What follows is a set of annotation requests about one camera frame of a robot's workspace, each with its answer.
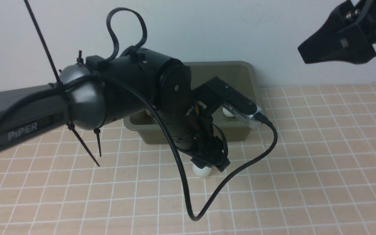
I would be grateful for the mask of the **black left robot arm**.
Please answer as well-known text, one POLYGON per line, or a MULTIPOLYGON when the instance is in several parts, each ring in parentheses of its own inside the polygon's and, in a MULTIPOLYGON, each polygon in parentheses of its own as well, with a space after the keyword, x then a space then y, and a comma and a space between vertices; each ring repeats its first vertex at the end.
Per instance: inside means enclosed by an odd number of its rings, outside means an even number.
POLYGON ((0 152, 61 125, 93 130, 149 110, 172 148, 198 168, 230 164, 226 138, 212 113, 227 101, 218 78, 191 88, 190 67, 149 49, 112 60, 97 55, 67 66, 54 84, 0 92, 0 152))

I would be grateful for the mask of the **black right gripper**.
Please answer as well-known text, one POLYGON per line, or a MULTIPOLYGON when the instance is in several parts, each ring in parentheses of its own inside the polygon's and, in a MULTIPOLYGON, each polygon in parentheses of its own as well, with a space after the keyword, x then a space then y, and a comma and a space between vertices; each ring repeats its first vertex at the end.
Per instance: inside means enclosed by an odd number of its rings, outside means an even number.
POLYGON ((306 64, 341 61, 355 65, 376 57, 376 0, 346 0, 318 31, 298 46, 306 64))

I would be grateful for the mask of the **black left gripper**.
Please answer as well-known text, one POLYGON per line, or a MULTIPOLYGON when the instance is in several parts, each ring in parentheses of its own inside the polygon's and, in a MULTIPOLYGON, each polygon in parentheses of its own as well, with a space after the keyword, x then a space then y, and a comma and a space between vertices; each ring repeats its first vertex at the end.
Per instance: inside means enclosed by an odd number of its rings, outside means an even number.
POLYGON ((196 167, 214 166, 223 172, 230 165, 226 137, 211 116, 204 117, 196 111, 184 115, 162 113, 162 121, 177 149, 191 156, 196 167))

